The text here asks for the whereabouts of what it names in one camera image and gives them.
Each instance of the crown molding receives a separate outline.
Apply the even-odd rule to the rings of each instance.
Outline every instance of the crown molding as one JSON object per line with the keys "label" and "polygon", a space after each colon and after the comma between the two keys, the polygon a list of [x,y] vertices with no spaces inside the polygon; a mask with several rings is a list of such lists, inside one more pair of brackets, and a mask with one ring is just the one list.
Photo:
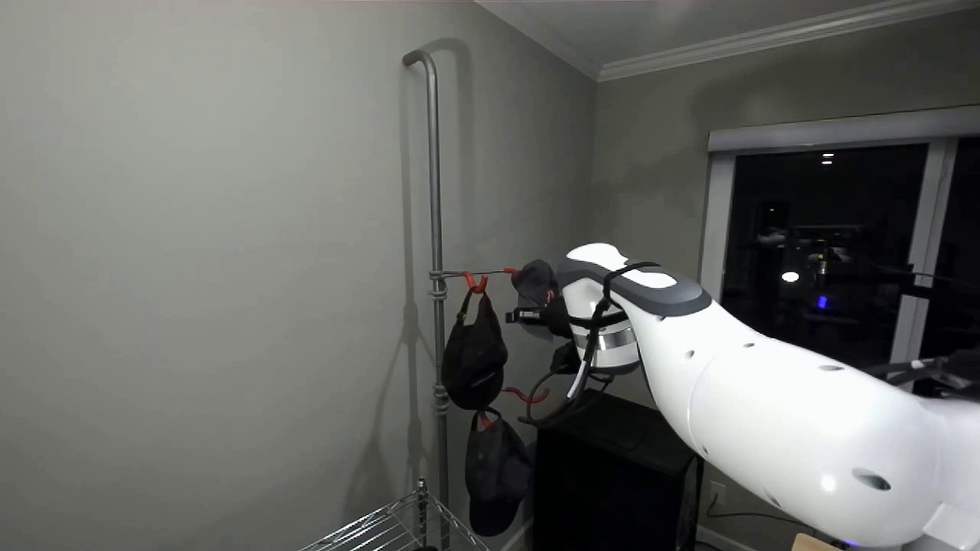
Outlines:
{"label": "crown molding", "polygon": [[525,34],[533,42],[556,56],[559,62],[582,71],[589,80],[600,76],[600,68],[589,62],[568,40],[541,25],[533,12],[525,12],[516,0],[475,0],[480,8],[506,20],[509,26]]}
{"label": "crown molding", "polygon": [[872,26],[888,26],[888,25],[902,25],[914,19],[931,19],[931,15],[964,12],[964,8],[980,8],[980,4],[978,0],[886,0],[861,8],[801,19],[793,25],[775,25],[751,34],[731,34],[723,40],[609,62],[600,68],[597,80],[600,82],[628,80],[640,73],[658,73],[658,71],[674,71],[687,65],[707,65],[719,57],[783,49],[796,42],[861,34]]}

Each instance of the ceiling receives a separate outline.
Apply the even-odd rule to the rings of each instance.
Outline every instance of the ceiling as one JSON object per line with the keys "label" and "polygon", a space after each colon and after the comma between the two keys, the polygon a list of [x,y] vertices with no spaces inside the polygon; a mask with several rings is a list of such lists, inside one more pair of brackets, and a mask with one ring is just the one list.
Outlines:
{"label": "ceiling", "polygon": [[593,80],[978,8],[980,0],[475,0]]}

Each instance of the hanging bag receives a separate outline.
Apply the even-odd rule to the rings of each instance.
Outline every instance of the hanging bag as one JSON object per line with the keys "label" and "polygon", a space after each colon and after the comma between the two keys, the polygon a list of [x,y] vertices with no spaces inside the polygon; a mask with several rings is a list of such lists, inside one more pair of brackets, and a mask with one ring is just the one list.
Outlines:
{"label": "hanging bag", "polygon": [[478,319],[465,324],[471,294],[475,288],[468,288],[455,311],[455,324],[440,358],[440,382],[455,408],[484,410],[502,389],[502,364],[509,360],[509,345],[502,343],[502,331],[488,292],[480,292]]}

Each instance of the gray wall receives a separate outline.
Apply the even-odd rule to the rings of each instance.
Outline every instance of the gray wall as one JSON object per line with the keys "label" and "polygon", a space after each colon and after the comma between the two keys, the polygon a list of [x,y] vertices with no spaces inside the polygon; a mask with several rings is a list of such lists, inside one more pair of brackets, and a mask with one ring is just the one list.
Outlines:
{"label": "gray wall", "polygon": [[[714,127],[980,104],[978,51],[980,12],[961,12],[602,82],[591,238],[635,245],[647,259],[699,275]],[[620,378],[613,389],[649,400],[643,378]],[[707,470],[702,506],[716,488],[727,481]],[[727,506],[765,510],[731,488]],[[791,547],[799,528],[770,517],[705,517],[705,522],[759,551]]]}
{"label": "gray wall", "polygon": [[593,85],[465,0],[0,4],[0,547],[296,547],[433,474],[426,42],[448,263],[559,257]]}

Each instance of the wire shelf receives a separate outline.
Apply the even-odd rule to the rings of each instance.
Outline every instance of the wire shelf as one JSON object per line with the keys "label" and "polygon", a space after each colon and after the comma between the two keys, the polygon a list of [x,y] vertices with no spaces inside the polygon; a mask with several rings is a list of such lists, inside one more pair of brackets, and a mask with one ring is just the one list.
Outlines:
{"label": "wire shelf", "polygon": [[426,488],[308,541],[300,551],[489,551]]}

